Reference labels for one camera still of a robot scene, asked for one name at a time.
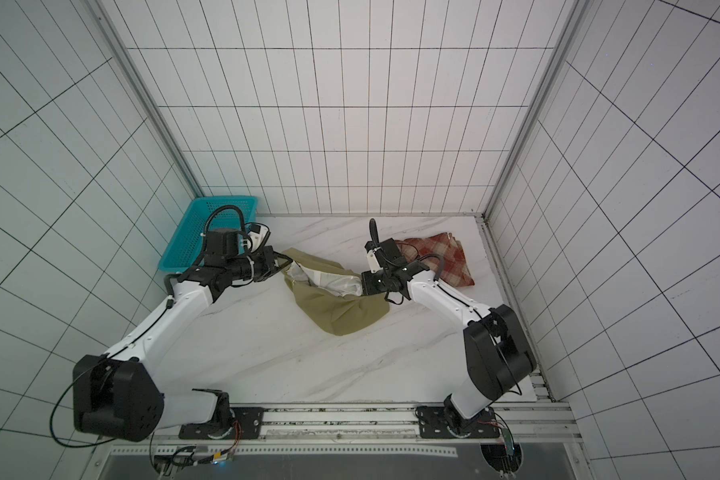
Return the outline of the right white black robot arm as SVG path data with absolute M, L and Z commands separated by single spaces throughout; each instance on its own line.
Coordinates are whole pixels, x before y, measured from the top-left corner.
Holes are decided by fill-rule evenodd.
M 443 403 L 443 415 L 455 436 L 490 420 L 493 403 L 506 394 L 521 396 L 521 381 L 536 368 L 537 360 L 515 311 L 491 307 L 458 291 L 444 281 L 445 260 L 435 254 L 437 267 L 426 256 L 405 258 L 393 239 L 381 241 L 377 233 L 365 244 L 369 269 L 361 274 L 363 294 L 398 293 L 451 320 L 461 328 L 467 379 Z

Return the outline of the olive green skirt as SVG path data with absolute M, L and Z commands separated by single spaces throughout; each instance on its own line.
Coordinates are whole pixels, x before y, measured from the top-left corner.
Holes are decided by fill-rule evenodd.
M 324 332 L 345 336 L 365 329 L 390 311 L 382 294 L 363 294 L 361 276 L 341 264 L 290 248 L 285 283 L 299 308 Z

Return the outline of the red plaid skirt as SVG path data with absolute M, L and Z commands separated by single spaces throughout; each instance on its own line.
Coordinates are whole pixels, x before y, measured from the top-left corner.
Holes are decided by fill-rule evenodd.
M 439 259 L 442 259 L 444 265 L 440 279 L 448 285 L 454 288 L 475 285 L 462 244 L 452 233 L 396 240 L 395 243 L 408 262 L 423 260 L 433 271 L 439 269 Z

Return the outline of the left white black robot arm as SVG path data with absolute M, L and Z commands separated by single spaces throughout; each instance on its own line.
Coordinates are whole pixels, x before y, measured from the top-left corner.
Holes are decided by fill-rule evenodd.
M 155 373 L 172 345 L 225 290 L 265 281 L 281 268 L 264 224 L 206 230 L 201 237 L 193 264 L 166 276 L 162 304 L 106 352 L 86 355 L 74 366 L 77 431 L 132 442 L 170 427 L 198 430 L 213 439 L 233 431 L 226 392 L 193 387 L 166 393 Z

